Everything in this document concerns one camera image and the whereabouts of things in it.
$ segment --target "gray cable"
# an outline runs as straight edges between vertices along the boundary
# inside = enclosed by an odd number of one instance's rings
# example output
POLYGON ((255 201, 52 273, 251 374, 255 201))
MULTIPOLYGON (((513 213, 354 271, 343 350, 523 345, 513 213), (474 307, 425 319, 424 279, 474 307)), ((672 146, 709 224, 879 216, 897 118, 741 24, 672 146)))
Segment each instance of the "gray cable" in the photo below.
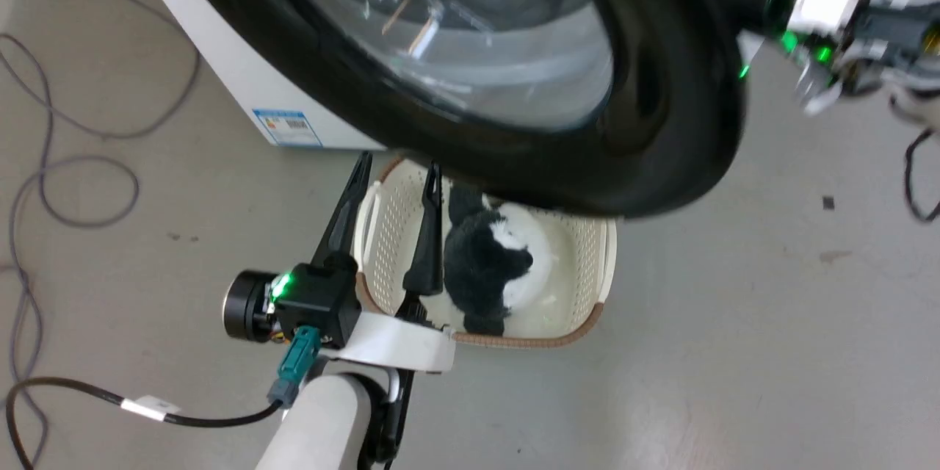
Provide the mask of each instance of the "gray cable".
MULTIPOLYGON (((169 16, 162 14, 162 12, 157 11, 156 9, 144 4, 139 0, 126 0, 130 1, 131 4, 143 9, 146 12, 149 12, 151 15, 156 16, 160 21, 167 23, 169 26, 174 28, 176 31, 182 35, 183 38, 188 37, 182 28, 169 16)), ((19 212, 21 202, 23 202, 24 196, 34 183, 38 188, 38 195, 40 196, 40 202, 43 204, 43 209, 52 216, 57 222, 63 223, 63 225, 80 228, 80 229, 99 229, 107 227, 109 225, 114 225, 114 223, 120 222, 125 217, 127 217, 131 210, 134 209, 134 206, 137 205, 137 199, 140 196, 140 181, 137 179, 134 171, 126 164, 117 161, 116 159, 107 158, 107 156, 97 156, 97 155, 81 155, 81 156, 71 156, 67 159, 61 159, 58 162, 49 161, 49 155, 51 150, 51 141, 53 141, 54 135, 54 125, 56 125, 56 118, 62 119, 68 124, 75 126, 75 128, 80 129, 80 131, 87 132, 88 134, 97 136, 98 138, 103 139, 112 139, 112 140, 128 140, 134 138, 142 138, 144 136, 150 135, 160 126, 164 125, 169 119, 173 118, 174 115, 181 108, 182 104, 188 99, 189 95, 192 92, 192 88, 195 86, 195 81, 197 81, 199 71, 202 65, 202 57, 199 55, 198 49, 195 46, 192 47, 195 52, 195 64, 192 66, 192 74, 189 76, 184 89, 182 89, 179 97, 169 106, 167 111, 163 112, 158 116, 150 125, 144 126, 143 129, 139 131, 130 131, 130 132, 110 132, 110 131, 99 131, 98 129, 90 128, 90 126, 83 125, 77 119, 74 119, 66 113, 61 112, 53 105, 51 101, 51 89, 49 86, 49 79, 46 78, 45 71, 43 66, 38 62, 38 59, 29 49, 20 42, 19 39, 9 34, 2 34, 0 32, 0 42, 7 41, 12 43, 16 48, 19 48, 19 51, 32 62, 33 68, 36 71, 38 78, 40 78, 41 95, 37 94, 32 88, 30 88, 23 78, 14 71, 13 66, 7 61, 6 56, 2 49, 0 49, 0 65, 3 65, 6 68, 6 71, 10 73, 13 81, 23 89, 26 94, 30 95, 39 105, 41 105, 46 111, 46 132, 43 139, 43 152, 40 155, 40 166, 36 172, 33 172, 32 175, 28 176, 23 185, 20 186, 20 189, 16 192, 16 197, 13 200, 12 205, 10 206, 10 215, 7 217, 7 229, 10 230, 9 235, 9 246, 10 246, 10 263, 9 264, 0 264, 0 273, 6 272, 16 272, 17 277, 20 280, 20 300, 17 303, 17 308, 15 311, 15 316, 13 319, 13 327, 10 332, 10 345, 9 345, 9 365, 10 365, 10 374, 13 376, 14 383, 20 383, 25 377, 32 376, 33 370, 36 367, 38 357, 40 357, 40 349, 43 346, 43 313, 40 312, 40 306, 38 305, 37 299, 33 290, 29 285, 29 275, 26 273, 26 270, 21 266, 20 256, 17 253, 16 247, 16 218, 17 213, 19 212), (121 172, 126 173, 128 178, 131 179, 132 184, 134 185, 134 191, 131 193, 131 199, 128 201, 127 206, 124 206, 124 209, 121 209, 115 215, 98 220, 98 221, 83 221, 77 219, 70 219, 65 215, 61 215, 48 201, 46 198, 46 176, 51 171, 60 169, 61 167, 67 165, 76 165, 76 163, 85 163, 85 162, 98 162, 104 163, 105 165, 111 165, 117 169, 120 169, 121 172), (24 322, 26 321, 26 316, 29 310, 32 310, 33 315, 36 319, 36 337, 33 340, 32 347, 29 349, 29 356, 26 360, 26 366, 23 369, 20 369, 16 362, 17 352, 20 350, 20 332, 23 329, 24 322)), ((33 455, 33 463, 38 463, 40 456, 43 455, 43 449, 48 439, 49 434, 49 420, 37 406, 36 402, 33 400, 33 397, 29 395, 28 392, 23 393, 23 399, 26 400, 26 405, 30 407, 30 410, 33 410, 33 413, 36 413, 36 417, 40 420, 40 440, 37 443, 36 452, 33 455)), ((0 406, 4 404, 4 401, 0 400, 0 406)))

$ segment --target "washing machine door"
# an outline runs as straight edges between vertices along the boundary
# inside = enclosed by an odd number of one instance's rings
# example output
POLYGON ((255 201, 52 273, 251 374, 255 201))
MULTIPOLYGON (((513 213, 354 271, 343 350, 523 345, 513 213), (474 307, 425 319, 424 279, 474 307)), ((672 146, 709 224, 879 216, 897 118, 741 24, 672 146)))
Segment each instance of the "washing machine door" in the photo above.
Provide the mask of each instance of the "washing machine door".
POLYGON ((717 0, 209 0, 360 131, 451 178, 641 217, 724 175, 741 58, 717 0))

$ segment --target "teal connector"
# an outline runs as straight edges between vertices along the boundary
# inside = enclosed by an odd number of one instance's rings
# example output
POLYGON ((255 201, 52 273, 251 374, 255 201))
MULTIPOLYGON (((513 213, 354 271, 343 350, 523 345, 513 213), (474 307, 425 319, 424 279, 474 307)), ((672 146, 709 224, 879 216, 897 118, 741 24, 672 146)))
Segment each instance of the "teal connector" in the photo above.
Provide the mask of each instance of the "teal connector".
POLYGON ((319 330, 306 326, 297 329, 291 347, 278 367, 279 379, 301 383, 317 359, 318 352, 319 330))
POLYGON ((291 347, 278 366, 278 379, 268 391, 268 401, 289 408, 297 399, 303 377, 311 369, 319 353, 319 330, 302 326, 296 330, 291 347))

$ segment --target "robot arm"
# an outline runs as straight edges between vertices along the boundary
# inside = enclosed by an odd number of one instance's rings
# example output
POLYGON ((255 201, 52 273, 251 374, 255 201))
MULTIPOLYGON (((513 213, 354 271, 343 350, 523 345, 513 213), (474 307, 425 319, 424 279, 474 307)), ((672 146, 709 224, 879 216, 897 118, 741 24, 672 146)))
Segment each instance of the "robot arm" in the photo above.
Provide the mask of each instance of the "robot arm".
POLYGON ((395 317, 362 311, 358 263, 350 256, 355 216, 369 185, 372 155, 359 156, 310 263, 291 272, 242 272, 223 305, 236 339, 289 342, 268 394, 289 408, 258 468, 345 470, 389 466, 402 443, 414 374, 453 366, 456 343, 427 325, 420 297, 442 292, 442 181, 427 171, 424 219, 405 297, 395 317), (386 387, 359 373, 322 376, 328 362, 375 366, 386 387))
POLYGON ((940 126, 940 0, 725 0, 739 28, 779 42, 802 68, 796 86, 816 115, 887 84, 909 120, 940 126))

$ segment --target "floor stain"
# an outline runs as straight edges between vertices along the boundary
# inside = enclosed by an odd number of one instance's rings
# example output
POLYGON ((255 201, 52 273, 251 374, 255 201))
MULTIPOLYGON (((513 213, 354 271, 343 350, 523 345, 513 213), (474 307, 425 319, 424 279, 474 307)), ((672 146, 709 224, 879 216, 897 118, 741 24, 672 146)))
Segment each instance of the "floor stain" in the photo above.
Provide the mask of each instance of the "floor stain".
POLYGON ((832 250, 832 252, 822 252, 820 253, 820 262, 823 264, 833 264, 839 259, 845 259, 845 257, 851 256, 852 252, 849 250, 832 250))
MULTIPOLYGON (((172 232, 172 231, 168 231, 168 232, 167 232, 167 238, 168 238, 168 239, 171 239, 171 240, 173 240, 173 241, 175 242, 176 240, 182 239, 182 235, 179 235, 179 233, 174 233, 174 232, 172 232)), ((189 242, 199 242, 199 238, 198 238, 198 236, 196 236, 196 235, 194 235, 194 236, 188 236, 188 239, 189 239, 189 242)))

